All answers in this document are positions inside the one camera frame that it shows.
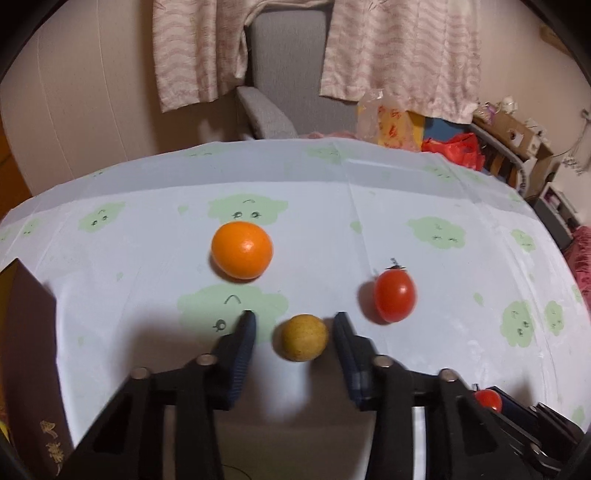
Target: cartoon face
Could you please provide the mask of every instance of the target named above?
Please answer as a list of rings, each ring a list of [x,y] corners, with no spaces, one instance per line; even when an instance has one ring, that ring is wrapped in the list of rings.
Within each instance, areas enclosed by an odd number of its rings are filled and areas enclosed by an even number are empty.
[[[327,160],[335,165],[338,165],[343,161],[343,156],[333,145],[328,147],[309,148],[306,150],[306,153],[311,157],[322,158],[322,160]]]
[[[469,168],[464,168],[462,171],[466,174],[466,177],[470,177],[475,182],[486,183],[481,173],[477,173]]]
[[[564,328],[564,320],[562,318],[562,307],[554,300],[549,301],[548,305],[544,309],[544,317],[546,319],[546,325],[549,330],[558,336],[561,330]]]
[[[277,215],[287,208],[287,202],[271,200],[259,195],[240,193],[209,202],[209,218],[218,218],[220,223],[250,222],[269,225],[277,221]]]
[[[407,225],[421,242],[428,242],[436,248],[462,248],[465,244],[464,229],[443,218],[423,217],[409,220]]]
[[[530,237],[527,233],[519,229],[515,229],[511,232],[511,236],[515,239],[517,245],[519,245],[526,252],[529,253],[535,250],[534,239]]]
[[[96,232],[105,225],[113,222],[124,207],[125,202],[105,203],[80,220],[78,230],[84,230],[90,233]]]
[[[572,289],[573,289],[574,299],[576,301],[578,301],[579,303],[583,303],[583,296],[581,295],[581,291],[579,290],[578,286],[573,285]]]
[[[227,146],[220,144],[205,144],[187,150],[188,157],[208,157],[227,150]]]
[[[509,345],[529,346],[534,336],[534,321],[524,301],[514,301],[503,311],[501,334]]]
[[[183,295],[177,308],[181,325],[204,343],[213,344],[231,333],[244,310],[256,313],[256,341],[269,342],[277,319],[287,311],[287,299],[278,293],[264,294],[253,285],[219,284]]]
[[[443,181],[455,180],[455,176],[452,175],[452,172],[448,168],[442,166],[427,165],[423,170],[433,173],[438,179]]]
[[[517,195],[517,192],[515,190],[509,193],[509,199],[515,203],[521,203],[523,201],[523,199],[519,195]]]
[[[22,227],[22,235],[31,235],[37,229],[39,223],[41,223],[39,218],[34,218],[33,220],[29,221],[24,227]]]

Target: pink patterned cloth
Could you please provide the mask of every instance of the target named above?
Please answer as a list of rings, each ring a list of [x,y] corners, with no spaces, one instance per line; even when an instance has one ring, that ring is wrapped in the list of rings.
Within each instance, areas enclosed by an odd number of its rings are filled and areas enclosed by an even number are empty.
[[[244,26],[264,7],[331,0],[156,0],[154,68],[162,111],[241,85]],[[322,96],[357,102],[388,87],[404,110],[469,124],[480,88],[479,0],[335,0]]]
[[[573,236],[573,244],[564,257],[591,312],[591,228],[581,226]]]
[[[320,94],[357,102],[389,87],[403,110],[471,123],[478,8],[478,0],[335,0]]]

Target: gray chair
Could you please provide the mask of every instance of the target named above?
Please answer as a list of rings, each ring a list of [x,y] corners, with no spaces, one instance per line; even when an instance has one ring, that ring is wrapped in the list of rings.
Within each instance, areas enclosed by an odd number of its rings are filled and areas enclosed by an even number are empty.
[[[268,9],[248,29],[252,86],[236,92],[254,138],[355,131],[355,103],[319,96],[331,11]]]

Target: white tablecloth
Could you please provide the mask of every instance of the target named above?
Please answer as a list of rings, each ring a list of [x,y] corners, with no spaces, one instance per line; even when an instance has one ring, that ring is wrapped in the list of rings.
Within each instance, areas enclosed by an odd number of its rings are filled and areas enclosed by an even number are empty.
[[[250,284],[218,277],[217,228],[263,226],[275,255]],[[591,325],[530,207],[497,180],[434,154],[352,140],[207,144],[56,187],[0,226],[0,267],[20,258],[57,298],[58,367],[75,443],[138,365],[180,367],[238,313],[259,335],[236,408],[217,413],[229,480],[363,478],[373,416],[348,400],[331,346],[296,364],[273,350],[299,313],[349,312],[360,335],[415,371],[542,401],[584,429]],[[418,303],[378,325],[368,292],[396,260]],[[218,323],[224,320],[226,329]],[[424,475],[417,412],[417,474]]]

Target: dark brown book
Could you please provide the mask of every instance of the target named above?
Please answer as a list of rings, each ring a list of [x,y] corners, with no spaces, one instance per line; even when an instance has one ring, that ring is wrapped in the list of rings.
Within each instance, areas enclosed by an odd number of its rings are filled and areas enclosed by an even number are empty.
[[[0,273],[0,378],[11,442],[37,480],[72,452],[56,365],[56,300],[17,259]]]

